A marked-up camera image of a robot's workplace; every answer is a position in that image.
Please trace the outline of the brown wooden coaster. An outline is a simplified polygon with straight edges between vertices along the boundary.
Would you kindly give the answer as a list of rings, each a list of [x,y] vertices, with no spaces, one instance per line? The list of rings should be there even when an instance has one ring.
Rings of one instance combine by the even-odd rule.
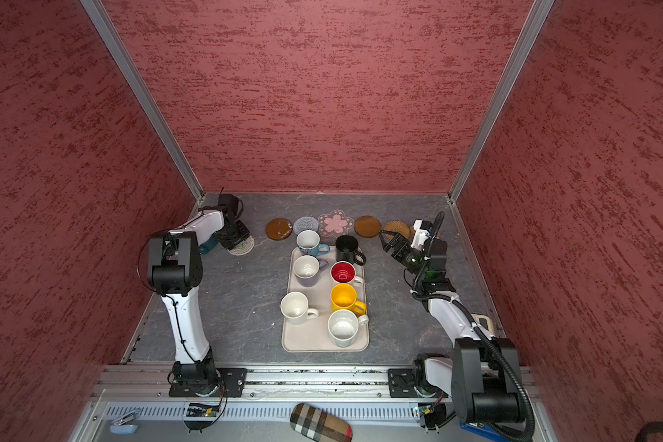
[[[363,215],[355,220],[354,229],[359,237],[372,239],[379,235],[381,222],[371,215]]]

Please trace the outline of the beige serving tray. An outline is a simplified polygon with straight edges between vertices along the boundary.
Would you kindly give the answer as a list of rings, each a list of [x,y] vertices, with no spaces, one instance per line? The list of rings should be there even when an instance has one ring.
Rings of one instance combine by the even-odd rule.
[[[319,258],[322,267],[315,276],[315,285],[309,287],[294,272],[295,261],[301,257],[303,257],[301,250],[294,248],[290,255],[287,292],[303,293],[308,299],[309,307],[316,309],[320,315],[317,318],[309,318],[298,325],[285,319],[281,340],[282,347],[287,353],[358,353],[366,350],[370,340],[368,324],[359,327],[354,341],[346,348],[337,346],[331,340],[328,332],[328,320],[333,313],[330,294],[337,285],[332,277],[332,267],[336,263],[335,246],[331,246],[330,252]]]

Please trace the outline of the dark glossy brown coaster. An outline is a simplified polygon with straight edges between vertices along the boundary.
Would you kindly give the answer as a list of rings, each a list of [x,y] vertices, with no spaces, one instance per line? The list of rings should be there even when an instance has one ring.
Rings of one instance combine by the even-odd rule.
[[[278,217],[271,220],[265,227],[266,236],[272,241],[283,241],[293,233],[293,225],[290,220]]]

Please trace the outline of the grey round coaster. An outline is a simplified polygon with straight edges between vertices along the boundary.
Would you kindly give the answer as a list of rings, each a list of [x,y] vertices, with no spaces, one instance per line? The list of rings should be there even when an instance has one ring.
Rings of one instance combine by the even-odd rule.
[[[305,215],[305,217],[298,218],[293,224],[293,232],[296,235],[299,235],[308,230],[314,232],[317,232],[319,230],[318,219],[316,219],[315,217],[310,217],[309,215]]]

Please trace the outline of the white patterned round coaster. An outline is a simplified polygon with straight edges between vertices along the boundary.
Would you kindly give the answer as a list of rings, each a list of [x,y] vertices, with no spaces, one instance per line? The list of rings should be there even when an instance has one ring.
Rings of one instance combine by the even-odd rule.
[[[244,241],[241,241],[241,243],[234,246],[232,249],[228,250],[228,252],[233,256],[243,256],[250,253],[253,250],[254,246],[255,246],[255,239],[254,237],[250,236]]]

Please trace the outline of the red interior mug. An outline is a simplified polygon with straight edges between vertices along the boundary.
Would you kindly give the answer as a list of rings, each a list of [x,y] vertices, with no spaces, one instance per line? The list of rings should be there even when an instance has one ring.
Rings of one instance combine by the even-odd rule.
[[[337,284],[364,285],[364,278],[357,272],[355,265],[337,262],[331,267],[331,279]]]

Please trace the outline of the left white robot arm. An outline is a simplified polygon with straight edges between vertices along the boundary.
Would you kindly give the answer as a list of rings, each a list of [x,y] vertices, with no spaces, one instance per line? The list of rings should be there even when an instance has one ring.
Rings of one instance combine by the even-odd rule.
[[[199,242],[215,238],[231,250],[246,241],[250,232],[239,220],[241,212],[207,208],[178,228],[153,234],[147,243],[147,288],[162,299],[175,340],[171,396],[210,397],[222,390],[199,307],[204,277]]]

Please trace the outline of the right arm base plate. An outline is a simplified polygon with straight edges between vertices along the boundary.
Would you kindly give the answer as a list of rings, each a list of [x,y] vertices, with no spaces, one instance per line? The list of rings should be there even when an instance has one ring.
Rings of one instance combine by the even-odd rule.
[[[450,400],[449,394],[438,387],[421,384],[415,378],[412,368],[389,368],[388,388],[392,399]]]

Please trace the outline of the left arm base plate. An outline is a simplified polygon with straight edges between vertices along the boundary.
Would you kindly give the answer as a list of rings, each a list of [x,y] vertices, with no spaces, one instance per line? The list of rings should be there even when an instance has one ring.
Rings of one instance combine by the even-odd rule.
[[[195,365],[175,365],[168,375],[169,397],[215,398],[241,397],[248,370],[246,368],[219,368],[209,373]]]

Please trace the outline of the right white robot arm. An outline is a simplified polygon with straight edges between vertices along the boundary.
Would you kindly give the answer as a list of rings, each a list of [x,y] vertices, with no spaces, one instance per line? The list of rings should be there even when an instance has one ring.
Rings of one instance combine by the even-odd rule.
[[[487,425],[507,441],[532,441],[536,421],[517,349],[490,333],[462,304],[447,277],[447,243],[436,237],[436,229],[417,233],[418,243],[388,230],[379,238],[383,250],[413,276],[410,294],[447,333],[453,356],[418,355],[414,389],[425,397],[447,394],[464,424]]]

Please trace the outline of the black mug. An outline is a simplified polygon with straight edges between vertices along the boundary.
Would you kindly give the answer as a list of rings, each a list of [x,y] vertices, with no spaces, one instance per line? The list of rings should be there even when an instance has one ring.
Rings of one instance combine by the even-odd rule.
[[[350,235],[342,235],[335,241],[335,258],[337,262],[366,264],[366,255],[359,250],[358,240]]]

